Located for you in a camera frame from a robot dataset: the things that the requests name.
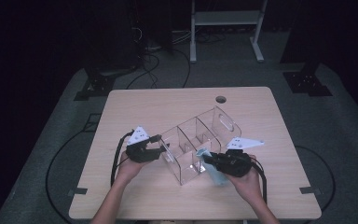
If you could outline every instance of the acrylic divider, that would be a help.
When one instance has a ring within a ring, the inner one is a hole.
[[[179,124],[161,135],[160,145],[165,147],[163,159],[170,170],[184,185],[200,175],[205,168],[196,156],[197,150],[207,148],[219,153],[235,136],[241,136],[241,129],[219,107],[202,113]]]

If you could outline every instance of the black tripod base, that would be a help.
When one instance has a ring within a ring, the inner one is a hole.
[[[283,75],[293,93],[307,93],[309,96],[333,95],[314,74],[285,72]]]

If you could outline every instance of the floor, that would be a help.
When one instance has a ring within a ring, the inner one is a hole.
[[[339,76],[323,64],[315,75],[332,96],[292,93],[282,73],[299,71],[303,64],[279,63],[289,34],[262,32],[263,63],[255,59],[250,35],[211,35],[221,41],[199,43],[198,61],[192,64],[188,62],[188,42],[174,46],[180,51],[150,52],[144,56],[145,68],[117,78],[113,89],[269,87],[323,209],[322,216],[312,223],[358,223],[357,104]],[[67,215],[94,134],[81,130],[90,114],[103,112],[106,101],[105,96],[74,101],[86,81],[81,69],[68,83],[0,211],[0,223],[90,222]]]

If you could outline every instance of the wooden table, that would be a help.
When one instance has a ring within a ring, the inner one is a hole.
[[[219,104],[217,96],[227,101]],[[164,133],[218,105],[241,128],[241,137],[265,145],[245,149],[262,163],[268,181],[268,206],[279,219],[315,219],[321,209],[269,88],[204,88],[111,91],[89,150],[71,218],[92,218],[110,188],[110,173],[119,139],[138,125],[149,135]],[[147,164],[127,186],[117,218],[148,220],[255,219],[250,205],[231,183],[213,184],[201,174],[180,186],[160,158]]]

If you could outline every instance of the black controller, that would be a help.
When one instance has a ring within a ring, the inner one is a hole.
[[[211,152],[212,157],[203,155],[206,163],[227,175],[242,177],[251,170],[252,159],[247,153],[238,149],[229,149],[226,153]]]

